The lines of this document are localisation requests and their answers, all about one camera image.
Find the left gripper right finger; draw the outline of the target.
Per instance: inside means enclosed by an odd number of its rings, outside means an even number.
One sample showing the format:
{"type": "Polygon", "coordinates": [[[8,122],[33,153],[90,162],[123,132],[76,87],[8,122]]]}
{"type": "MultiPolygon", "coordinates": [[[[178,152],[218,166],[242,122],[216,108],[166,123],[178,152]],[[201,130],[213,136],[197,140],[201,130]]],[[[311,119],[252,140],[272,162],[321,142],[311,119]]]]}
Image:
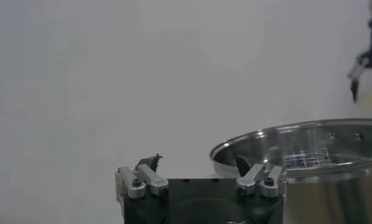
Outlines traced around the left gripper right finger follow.
{"type": "Polygon", "coordinates": [[[251,163],[243,156],[235,156],[240,177],[236,179],[236,194],[247,197],[255,193],[263,197],[276,198],[287,194],[286,172],[282,166],[266,166],[251,163]]]}

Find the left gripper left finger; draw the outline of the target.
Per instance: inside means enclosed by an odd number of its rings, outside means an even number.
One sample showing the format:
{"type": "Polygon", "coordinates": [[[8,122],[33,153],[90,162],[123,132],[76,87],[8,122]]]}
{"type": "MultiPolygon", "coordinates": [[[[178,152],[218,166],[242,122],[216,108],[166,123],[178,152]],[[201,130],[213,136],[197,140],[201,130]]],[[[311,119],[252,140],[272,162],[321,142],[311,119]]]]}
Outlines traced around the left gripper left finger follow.
{"type": "Polygon", "coordinates": [[[119,167],[114,174],[116,199],[128,197],[137,200],[144,198],[148,192],[156,197],[165,197],[169,191],[169,180],[156,173],[161,158],[157,153],[141,159],[133,169],[119,167]]]}

